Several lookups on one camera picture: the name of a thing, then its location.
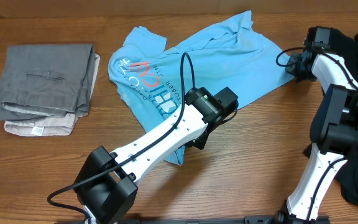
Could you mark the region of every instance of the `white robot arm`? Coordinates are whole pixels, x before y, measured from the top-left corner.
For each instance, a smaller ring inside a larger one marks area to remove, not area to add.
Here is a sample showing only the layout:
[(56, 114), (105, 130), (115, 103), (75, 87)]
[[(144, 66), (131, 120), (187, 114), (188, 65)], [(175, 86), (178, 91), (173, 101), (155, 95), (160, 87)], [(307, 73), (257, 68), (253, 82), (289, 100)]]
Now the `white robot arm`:
[(294, 53), (286, 71), (300, 80), (319, 80), (324, 99), (310, 128), (311, 154), (295, 191), (274, 217), (246, 217), (246, 224), (330, 224), (318, 210), (329, 185), (349, 156), (358, 154), (358, 83), (342, 57), (330, 51), (331, 29), (312, 27), (301, 54)]
[(88, 156), (75, 183), (123, 164), (114, 170), (119, 182), (104, 175), (73, 188), (92, 224), (112, 224), (120, 220), (132, 207), (137, 186), (146, 174), (184, 144), (203, 149), (208, 134), (227, 121), (224, 119), (237, 109), (238, 101), (227, 87), (214, 96), (205, 88), (192, 88), (181, 107), (138, 140), (110, 153), (100, 146)]
[[(334, 54), (328, 55), (335, 58), (347, 70), (342, 57)], [(341, 68), (325, 55), (316, 56), (311, 72), (320, 81), (325, 93), (332, 84), (344, 86), (348, 90), (354, 90)], [(348, 113), (349, 111), (347, 108), (344, 108), (343, 112)], [(289, 214), (296, 215), (297, 218), (302, 220), (308, 218), (310, 200), (313, 198), (314, 190), (317, 188), (320, 178), (323, 176), (325, 170), (330, 167), (331, 163), (342, 158), (344, 158), (342, 152), (327, 152), (322, 154), (318, 145), (312, 143), (309, 163), (306, 166), (298, 186), (287, 200)], [(323, 197), (336, 173), (346, 162), (347, 160), (340, 161), (333, 165), (332, 169), (329, 169), (319, 186), (308, 220), (317, 220), (320, 203), (323, 201)]]

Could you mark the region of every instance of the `wooden table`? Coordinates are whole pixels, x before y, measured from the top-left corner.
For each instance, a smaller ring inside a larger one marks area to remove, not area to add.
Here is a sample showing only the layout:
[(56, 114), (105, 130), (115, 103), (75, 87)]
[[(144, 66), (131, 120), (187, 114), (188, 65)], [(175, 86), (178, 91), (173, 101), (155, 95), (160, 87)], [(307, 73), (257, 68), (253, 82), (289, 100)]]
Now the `wooden table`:
[[(168, 39), (173, 47), (231, 15), (0, 19), (0, 77), (12, 44), (95, 44), (101, 56), (89, 116), (66, 137), (23, 138), (0, 122), (0, 223), (53, 223), (82, 215), (50, 206), (47, 195), (73, 183), (88, 154), (144, 134), (108, 78), (108, 61), (135, 26)], [(352, 37), (358, 13), (254, 14), (254, 30), (281, 48), (301, 46), (311, 26), (332, 26)], [(322, 100), (319, 83), (294, 82), (241, 109), (210, 135), (206, 148), (187, 149), (185, 164), (161, 162), (140, 185), (129, 218), (243, 218), (270, 215), (295, 189), (308, 162), (311, 120)], [(58, 201), (78, 205), (73, 192)], [(333, 182), (319, 210), (332, 223), (358, 223), (358, 207)]]

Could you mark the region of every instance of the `light blue shirt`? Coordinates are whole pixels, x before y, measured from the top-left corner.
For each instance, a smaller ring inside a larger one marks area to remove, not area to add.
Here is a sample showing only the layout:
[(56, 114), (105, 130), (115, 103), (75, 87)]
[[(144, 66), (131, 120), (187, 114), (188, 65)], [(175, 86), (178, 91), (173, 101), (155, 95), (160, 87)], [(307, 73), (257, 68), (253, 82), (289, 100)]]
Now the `light blue shirt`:
[[(168, 50), (166, 38), (145, 27), (135, 27), (112, 55), (109, 77), (146, 132), (181, 104), (183, 52), (188, 52), (193, 62), (197, 88), (205, 87), (215, 95), (228, 86), (239, 97), (242, 108), (293, 78), (275, 63), (281, 49), (254, 32), (252, 24), (251, 12), (246, 11), (213, 24)], [(279, 61), (287, 63), (288, 59), (283, 55)], [(184, 72), (187, 92), (191, 88), (191, 72), (186, 59)], [(184, 151), (181, 147), (165, 160), (181, 165)]]

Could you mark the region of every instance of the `white tag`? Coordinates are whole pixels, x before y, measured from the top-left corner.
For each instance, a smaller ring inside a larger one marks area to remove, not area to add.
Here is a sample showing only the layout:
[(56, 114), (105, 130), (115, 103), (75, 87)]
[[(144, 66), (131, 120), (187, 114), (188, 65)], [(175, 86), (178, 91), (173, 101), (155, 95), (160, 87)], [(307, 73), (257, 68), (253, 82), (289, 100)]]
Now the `white tag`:
[(44, 132), (44, 127), (33, 127), (31, 134), (36, 136), (42, 136), (43, 132)]

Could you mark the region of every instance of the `black motor joint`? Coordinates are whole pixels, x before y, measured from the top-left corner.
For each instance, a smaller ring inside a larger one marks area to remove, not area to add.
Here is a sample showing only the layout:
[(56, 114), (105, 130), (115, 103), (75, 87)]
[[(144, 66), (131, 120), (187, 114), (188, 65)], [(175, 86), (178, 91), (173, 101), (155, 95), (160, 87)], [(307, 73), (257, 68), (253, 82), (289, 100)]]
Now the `black motor joint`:
[(310, 80), (316, 81), (317, 78), (312, 74), (311, 68), (313, 62), (318, 55), (317, 52), (334, 53), (331, 50), (331, 31), (333, 28), (327, 27), (311, 27), (308, 30), (303, 45), (305, 49), (300, 54), (294, 52), (290, 57), (285, 71), (296, 77), (296, 81)]
[(224, 88), (214, 96), (204, 87), (192, 88), (186, 94), (186, 104), (193, 105), (202, 115), (203, 121), (208, 123), (205, 133), (188, 146), (204, 149), (209, 134), (233, 113), (239, 106), (238, 96), (229, 87)]

